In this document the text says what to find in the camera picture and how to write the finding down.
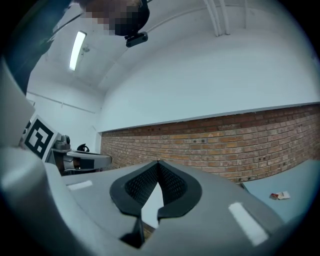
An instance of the light blue table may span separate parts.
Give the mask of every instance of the light blue table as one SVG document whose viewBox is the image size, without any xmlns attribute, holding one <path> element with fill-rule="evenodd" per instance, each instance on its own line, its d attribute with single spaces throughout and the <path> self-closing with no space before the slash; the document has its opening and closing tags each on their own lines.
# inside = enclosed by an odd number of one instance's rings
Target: light blue table
<svg viewBox="0 0 320 256">
<path fill-rule="evenodd" d="M 287 223 L 305 214 L 320 185 L 320 161 L 307 160 L 279 174 L 247 181 L 244 188 L 271 207 Z M 271 193 L 288 191 L 291 198 L 272 200 Z"/>
</svg>

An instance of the white ceiling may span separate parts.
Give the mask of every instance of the white ceiling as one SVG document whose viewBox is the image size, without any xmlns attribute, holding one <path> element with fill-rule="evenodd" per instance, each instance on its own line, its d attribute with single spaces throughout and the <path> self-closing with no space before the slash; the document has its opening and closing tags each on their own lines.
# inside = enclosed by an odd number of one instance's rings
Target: white ceiling
<svg viewBox="0 0 320 256">
<path fill-rule="evenodd" d="M 248 6 L 261 9 L 267 2 L 248 0 Z M 225 0 L 225 3 L 227 6 L 244 7 L 245 0 Z M 45 59 L 50 67 L 55 67 L 63 75 L 72 76 L 76 81 L 105 92 L 155 51 L 200 31 L 212 30 L 213 33 L 212 21 L 203 0 L 153 0 L 149 3 L 149 9 L 150 18 L 142 29 L 149 34 L 149 40 L 145 43 L 127 48 L 123 37 L 109 35 L 102 25 L 91 18 L 79 18 L 57 34 Z M 81 9 L 73 5 L 59 26 L 80 13 Z M 219 13 L 219 16 L 223 25 L 222 14 Z M 242 14 L 229 16 L 231 31 L 244 29 L 244 8 Z M 69 70 L 69 61 L 78 31 L 87 33 L 83 47 L 88 47 L 90 51 L 81 51 L 76 71 L 73 72 Z"/>
</svg>

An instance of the ceiling light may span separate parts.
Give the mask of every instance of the ceiling light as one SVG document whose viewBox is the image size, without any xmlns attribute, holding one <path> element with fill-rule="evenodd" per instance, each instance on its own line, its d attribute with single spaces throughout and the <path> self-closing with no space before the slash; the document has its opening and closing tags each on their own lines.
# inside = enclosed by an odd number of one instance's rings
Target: ceiling light
<svg viewBox="0 0 320 256">
<path fill-rule="evenodd" d="M 79 31 L 76 34 L 76 38 L 75 38 L 73 49 L 72 49 L 72 53 L 71 53 L 70 65 L 69 65 L 69 68 L 72 71 L 76 70 L 76 65 L 77 65 L 79 53 L 80 53 L 80 50 L 81 50 L 81 46 L 82 46 L 86 36 L 87 36 L 87 34 L 85 32 L 82 32 L 82 31 Z"/>
</svg>

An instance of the person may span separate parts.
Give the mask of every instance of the person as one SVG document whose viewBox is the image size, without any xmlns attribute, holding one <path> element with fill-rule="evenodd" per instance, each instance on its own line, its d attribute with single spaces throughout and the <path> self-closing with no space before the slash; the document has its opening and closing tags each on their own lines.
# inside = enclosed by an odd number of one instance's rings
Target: person
<svg viewBox="0 0 320 256">
<path fill-rule="evenodd" d="M 138 31 L 149 18 L 149 10 L 141 8 L 141 0 L 39 0 L 21 20 L 3 51 L 24 94 L 32 70 L 53 42 L 54 28 L 71 5 L 79 5 L 86 18 L 96 19 L 119 36 Z"/>
</svg>

